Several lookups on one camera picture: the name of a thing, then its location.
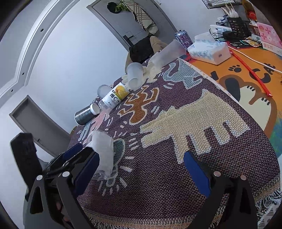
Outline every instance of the plastic cup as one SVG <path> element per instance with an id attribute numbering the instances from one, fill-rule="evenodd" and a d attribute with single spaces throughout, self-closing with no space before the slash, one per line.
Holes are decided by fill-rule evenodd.
<path id="1" fill-rule="evenodd" d="M 154 66 L 162 68 L 187 52 L 178 40 L 173 40 L 167 47 L 160 51 L 151 60 Z"/>
<path id="2" fill-rule="evenodd" d="M 132 90 L 137 90 L 142 86 L 143 66 L 138 62 L 133 62 L 127 66 L 128 86 Z"/>
<path id="3" fill-rule="evenodd" d="M 104 98 L 109 92 L 111 91 L 111 88 L 108 85 L 101 85 L 100 87 L 98 87 L 97 90 L 97 94 L 99 96 L 99 98 Z"/>

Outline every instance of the white tissue package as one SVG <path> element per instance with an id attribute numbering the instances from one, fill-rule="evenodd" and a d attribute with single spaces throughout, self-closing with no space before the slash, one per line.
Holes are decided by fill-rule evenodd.
<path id="1" fill-rule="evenodd" d="M 227 43 L 215 41 L 209 32 L 195 36 L 195 43 L 188 48 L 188 52 L 196 60 L 215 65 L 231 57 Z"/>

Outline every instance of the door frame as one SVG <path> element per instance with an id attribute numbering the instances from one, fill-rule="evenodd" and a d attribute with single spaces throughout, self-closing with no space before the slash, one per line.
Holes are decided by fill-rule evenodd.
<path id="1" fill-rule="evenodd" d="M 19 105 L 9 114 L 9 116 L 11 117 L 11 119 L 17 124 L 17 126 L 24 132 L 24 133 L 28 133 L 23 126 L 15 119 L 15 117 L 13 116 L 14 113 L 22 106 L 22 104 L 24 104 L 26 101 L 31 102 L 56 128 L 58 128 L 58 130 L 64 134 L 67 138 L 69 138 L 71 140 L 71 136 L 68 132 L 66 132 L 63 128 L 61 128 L 57 123 L 55 123 L 44 111 L 41 110 L 41 108 L 31 99 L 31 97 L 29 95 L 27 95 L 23 101 L 21 101 L 19 103 Z M 43 150 L 45 150 L 47 153 L 49 153 L 50 155 L 52 155 L 53 157 L 57 157 L 57 155 L 54 152 L 51 152 L 50 150 L 46 149 L 43 145 L 41 145 L 37 139 L 33 138 L 33 141 Z"/>
<path id="2" fill-rule="evenodd" d="M 112 27 L 112 25 L 97 11 L 93 8 L 94 5 L 96 5 L 98 2 L 100 2 L 102 0 L 96 0 L 94 1 L 92 4 L 90 4 L 89 6 L 87 6 L 87 9 L 89 9 L 110 31 L 111 33 L 118 39 L 118 41 L 123 45 L 123 47 L 128 51 L 129 50 L 129 44 L 123 39 L 123 37 L 114 29 L 114 27 Z M 166 20 L 169 22 L 169 24 L 171 25 L 171 27 L 173 28 L 173 30 L 175 32 L 177 32 L 177 29 L 175 28 L 175 26 L 172 24 L 172 22 L 170 21 L 170 19 L 168 18 L 168 16 L 164 13 L 164 11 L 162 10 L 162 8 L 158 7 L 158 5 L 156 4 L 156 2 L 154 0 L 148 0 L 151 1 L 158 9 L 159 11 L 164 15 L 164 17 L 166 18 Z"/>

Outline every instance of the red straw wrapper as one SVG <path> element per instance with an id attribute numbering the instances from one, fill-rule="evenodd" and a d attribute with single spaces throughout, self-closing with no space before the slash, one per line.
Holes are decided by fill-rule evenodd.
<path id="1" fill-rule="evenodd" d="M 264 85 L 264 83 L 261 81 L 261 79 L 257 76 L 257 74 L 240 58 L 238 57 L 232 50 L 229 50 L 230 53 L 238 59 L 238 61 L 240 61 L 248 70 L 249 72 L 255 77 L 255 79 L 259 82 L 259 84 L 261 85 L 261 87 L 263 88 L 263 90 L 265 91 L 265 93 L 267 94 L 267 96 L 272 97 L 272 95 L 270 94 L 270 91 L 267 89 L 267 87 Z"/>

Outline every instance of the gray door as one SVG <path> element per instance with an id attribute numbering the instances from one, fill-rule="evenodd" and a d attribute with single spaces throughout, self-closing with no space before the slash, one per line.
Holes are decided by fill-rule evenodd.
<path id="1" fill-rule="evenodd" d="M 153 19 L 158 27 L 158 32 L 154 36 L 169 44 L 175 38 L 177 32 L 171 21 L 164 12 L 152 2 L 153 0 L 134 0 Z M 97 0 L 87 8 L 93 12 L 101 22 L 116 36 L 122 45 L 129 50 L 129 47 L 136 44 L 148 35 L 130 11 L 121 11 L 118 14 L 111 13 L 107 9 L 109 0 Z"/>
<path id="2" fill-rule="evenodd" d="M 66 151 L 70 135 L 50 119 L 29 96 L 10 113 L 10 117 L 23 132 L 31 133 L 34 142 L 52 156 Z"/>

